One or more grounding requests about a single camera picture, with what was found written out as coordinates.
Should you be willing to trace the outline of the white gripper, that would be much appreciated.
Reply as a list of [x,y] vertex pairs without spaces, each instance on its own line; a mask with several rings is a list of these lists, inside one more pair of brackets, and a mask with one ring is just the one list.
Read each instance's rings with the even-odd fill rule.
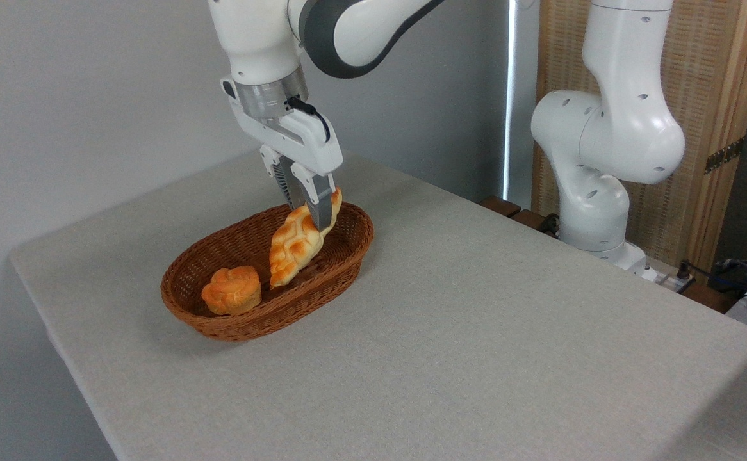
[[336,189],[331,172],[343,155],[328,119],[289,105],[292,97],[308,97],[304,78],[243,85],[227,77],[221,87],[242,131],[265,144],[260,156],[288,206],[306,205],[315,227],[329,228]]

